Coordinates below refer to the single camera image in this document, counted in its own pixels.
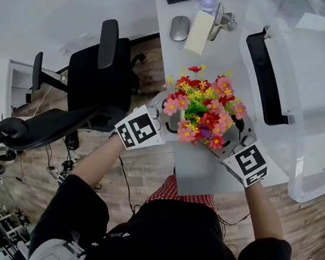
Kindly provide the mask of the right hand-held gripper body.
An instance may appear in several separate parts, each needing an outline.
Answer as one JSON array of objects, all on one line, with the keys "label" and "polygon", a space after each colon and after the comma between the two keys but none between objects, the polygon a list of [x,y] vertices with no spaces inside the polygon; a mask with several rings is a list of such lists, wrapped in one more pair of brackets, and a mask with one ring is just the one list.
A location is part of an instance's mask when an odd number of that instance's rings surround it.
[{"label": "right hand-held gripper body", "polygon": [[267,154],[260,140],[252,134],[241,139],[228,156],[221,157],[221,164],[245,188],[262,180],[267,175]]}]

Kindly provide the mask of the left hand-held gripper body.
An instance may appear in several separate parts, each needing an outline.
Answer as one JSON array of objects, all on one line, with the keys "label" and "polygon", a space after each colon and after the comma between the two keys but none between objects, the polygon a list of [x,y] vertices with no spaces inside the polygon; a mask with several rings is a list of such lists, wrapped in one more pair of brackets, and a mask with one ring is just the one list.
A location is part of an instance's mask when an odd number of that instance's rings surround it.
[{"label": "left hand-held gripper body", "polygon": [[166,143],[161,137],[157,108],[145,105],[134,110],[115,125],[126,150],[158,146]]}]

